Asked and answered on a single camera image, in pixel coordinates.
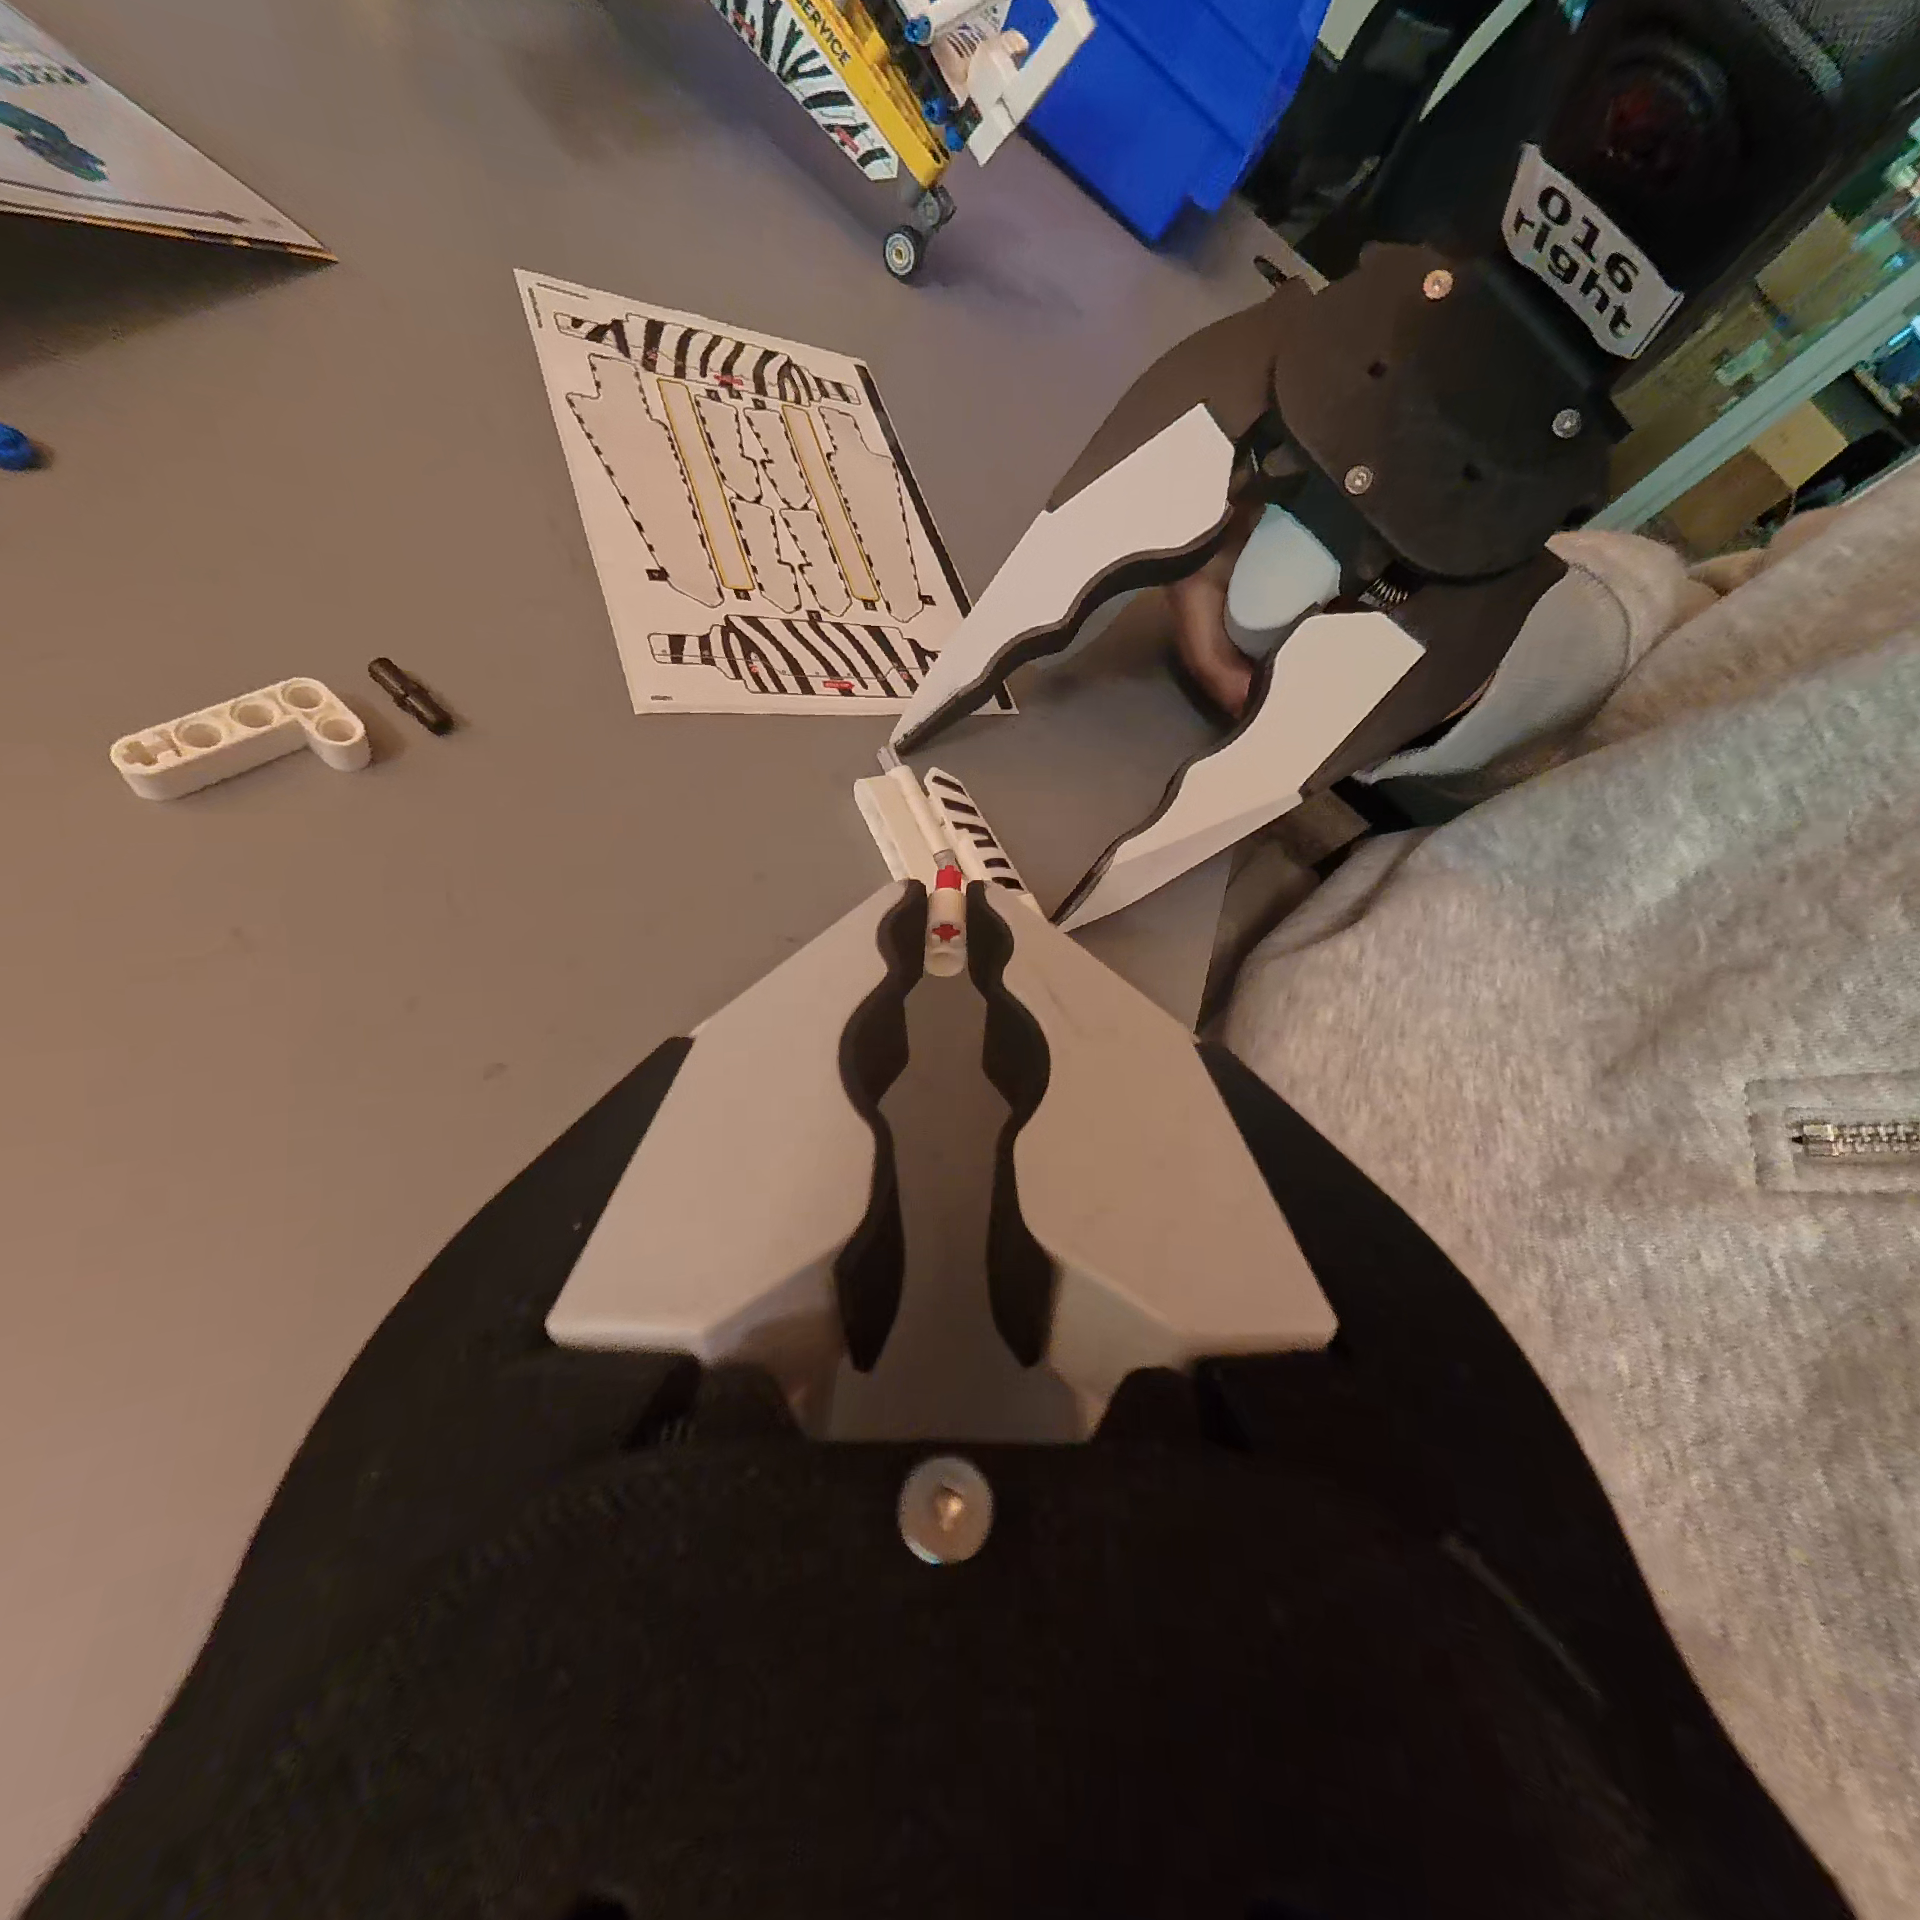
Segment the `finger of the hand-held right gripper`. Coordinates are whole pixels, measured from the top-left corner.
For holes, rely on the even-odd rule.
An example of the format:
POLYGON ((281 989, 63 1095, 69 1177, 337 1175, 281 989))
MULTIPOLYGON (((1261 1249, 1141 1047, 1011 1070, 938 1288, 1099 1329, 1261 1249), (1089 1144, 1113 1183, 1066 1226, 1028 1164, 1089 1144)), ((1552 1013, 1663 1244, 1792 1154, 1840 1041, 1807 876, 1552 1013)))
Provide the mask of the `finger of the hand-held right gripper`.
POLYGON ((1309 776, 1425 661, 1385 613, 1309 614, 1265 662, 1237 729, 1169 781, 1057 910, 1058 927, 1123 912, 1301 804, 1309 776))
POLYGON ((978 711, 1115 596, 1209 558, 1231 526, 1235 468, 1235 438, 1195 401, 1036 517, 901 711, 892 752, 914 752, 978 711))

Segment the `lego sticker sheet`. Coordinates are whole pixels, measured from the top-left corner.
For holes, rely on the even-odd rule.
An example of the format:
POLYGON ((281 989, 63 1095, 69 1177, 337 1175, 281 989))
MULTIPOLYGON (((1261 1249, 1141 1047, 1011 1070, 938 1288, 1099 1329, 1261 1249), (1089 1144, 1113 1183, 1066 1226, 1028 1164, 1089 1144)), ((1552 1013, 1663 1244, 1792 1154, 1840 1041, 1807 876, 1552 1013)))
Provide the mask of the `lego sticker sheet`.
POLYGON ((969 594, 873 373, 515 281, 633 711, 897 720, 969 594))

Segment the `person's right hand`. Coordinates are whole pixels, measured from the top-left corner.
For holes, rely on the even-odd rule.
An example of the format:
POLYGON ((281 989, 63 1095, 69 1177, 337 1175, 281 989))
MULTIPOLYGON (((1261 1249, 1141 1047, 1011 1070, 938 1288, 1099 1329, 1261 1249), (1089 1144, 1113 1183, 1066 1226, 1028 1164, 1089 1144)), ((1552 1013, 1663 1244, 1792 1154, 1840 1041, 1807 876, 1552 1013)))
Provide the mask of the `person's right hand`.
POLYGON ((1260 672, 1231 634, 1231 575, 1209 564, 1169 586, 1175 656, 1195 697, 1225 722, 1242 718, 1260 672))

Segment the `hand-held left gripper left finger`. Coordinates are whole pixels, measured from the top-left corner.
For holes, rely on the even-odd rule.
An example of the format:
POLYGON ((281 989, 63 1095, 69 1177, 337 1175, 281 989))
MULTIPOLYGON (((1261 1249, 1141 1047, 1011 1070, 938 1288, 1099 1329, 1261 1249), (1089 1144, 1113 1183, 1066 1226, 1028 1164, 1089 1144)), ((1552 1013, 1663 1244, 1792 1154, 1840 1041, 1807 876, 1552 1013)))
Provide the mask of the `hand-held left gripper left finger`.
POLYGON ((693 1029, 546 1314, 585 1352, 751 1367, 825 1438, 905 1270, 881 1102, 905 1066, 923 887, 882 884, 693 1029))

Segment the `yellow white lego vehicle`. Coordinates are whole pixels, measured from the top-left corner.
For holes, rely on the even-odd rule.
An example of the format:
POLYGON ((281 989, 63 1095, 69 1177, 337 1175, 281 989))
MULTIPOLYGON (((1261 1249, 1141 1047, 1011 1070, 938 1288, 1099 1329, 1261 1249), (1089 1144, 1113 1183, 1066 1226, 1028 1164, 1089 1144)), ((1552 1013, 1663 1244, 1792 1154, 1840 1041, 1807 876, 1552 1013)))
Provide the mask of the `yellow white lego vehicle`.
POLYGON ((1026 36, 1003 1, 713 1, 731 33, 871 182, 897 185, 882 265, 912 281, 953 216, 947 175, 987 165, 1093 39, 1083 1, 1026 36))

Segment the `white angled lego beam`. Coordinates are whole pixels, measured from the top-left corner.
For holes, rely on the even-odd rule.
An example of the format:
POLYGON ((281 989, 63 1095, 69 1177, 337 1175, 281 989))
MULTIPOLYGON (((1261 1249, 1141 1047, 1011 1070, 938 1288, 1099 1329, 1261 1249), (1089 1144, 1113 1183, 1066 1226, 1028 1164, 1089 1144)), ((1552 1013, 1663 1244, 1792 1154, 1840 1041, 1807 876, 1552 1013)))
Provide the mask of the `white angled lego beam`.
POLYGON ((122 735, 107 759, 139 798, 172 801, 299 752, 341 774, 373 760, 367 722, 321 679, 281 679, 122 735))

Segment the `person's grey sweater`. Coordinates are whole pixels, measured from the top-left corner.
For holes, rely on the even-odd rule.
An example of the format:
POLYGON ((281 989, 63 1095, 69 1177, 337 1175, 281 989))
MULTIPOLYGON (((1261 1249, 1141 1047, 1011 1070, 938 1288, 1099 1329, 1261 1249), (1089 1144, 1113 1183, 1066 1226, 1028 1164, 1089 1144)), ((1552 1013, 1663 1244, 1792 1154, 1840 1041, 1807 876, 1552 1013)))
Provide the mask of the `person's grey sweater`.
POLYGON ((1856 1914, 1916 1914, 1916 489, 1562 536, 1223 1033, 1517 1338, 1856 1914))

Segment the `blue plastic bin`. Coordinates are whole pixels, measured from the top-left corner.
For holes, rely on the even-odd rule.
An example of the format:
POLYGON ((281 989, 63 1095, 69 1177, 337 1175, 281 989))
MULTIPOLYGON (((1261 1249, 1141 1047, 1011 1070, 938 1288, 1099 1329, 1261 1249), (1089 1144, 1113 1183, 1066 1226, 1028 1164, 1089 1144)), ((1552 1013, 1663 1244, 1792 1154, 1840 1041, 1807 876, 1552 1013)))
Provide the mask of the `blue plastic bin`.
POLYGON ((1025 119, 1069 180, 1141 241, 1213 216, 1261 157, 1325 1, 1093 1, 1096 31, 1025 119))

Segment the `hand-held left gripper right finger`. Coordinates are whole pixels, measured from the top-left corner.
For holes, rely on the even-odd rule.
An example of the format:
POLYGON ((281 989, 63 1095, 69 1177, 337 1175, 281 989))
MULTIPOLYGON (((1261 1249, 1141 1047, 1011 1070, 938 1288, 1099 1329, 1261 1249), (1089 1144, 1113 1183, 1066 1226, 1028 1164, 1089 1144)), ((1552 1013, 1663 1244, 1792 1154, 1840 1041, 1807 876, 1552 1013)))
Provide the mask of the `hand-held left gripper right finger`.
POLYGON ((987 1290, 1091 1438, 1130 1376, 1324 1352, 1338 1335, 1195 1036, 1043 912, 972 881, 981 1065, 1007 1105, 987 1290))

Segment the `white striped lego assembly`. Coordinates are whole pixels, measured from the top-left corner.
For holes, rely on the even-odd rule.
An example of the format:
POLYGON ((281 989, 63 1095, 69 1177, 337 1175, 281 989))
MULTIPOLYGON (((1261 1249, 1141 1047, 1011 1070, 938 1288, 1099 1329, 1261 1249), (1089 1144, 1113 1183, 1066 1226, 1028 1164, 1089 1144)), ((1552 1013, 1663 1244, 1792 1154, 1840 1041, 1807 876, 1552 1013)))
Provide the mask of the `white striped lego assembly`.
POLYGON ((928 893, 943 866, 962 881, 1041 906, 985 814, 955 774, 923 774, 898 762, 852 784, 856 808, 892 880, 916 880, 928 893))

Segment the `open lego instruction booklet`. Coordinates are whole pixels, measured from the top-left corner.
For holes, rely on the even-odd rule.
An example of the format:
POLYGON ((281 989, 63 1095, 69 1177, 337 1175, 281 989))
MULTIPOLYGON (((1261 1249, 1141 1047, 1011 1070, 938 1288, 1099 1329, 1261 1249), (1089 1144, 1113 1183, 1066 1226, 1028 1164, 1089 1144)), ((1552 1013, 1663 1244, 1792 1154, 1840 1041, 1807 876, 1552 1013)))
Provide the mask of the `open lego instruction booklet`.
POLYGON ((3 212, 333 260, 13 4, 3 4, 3 212))

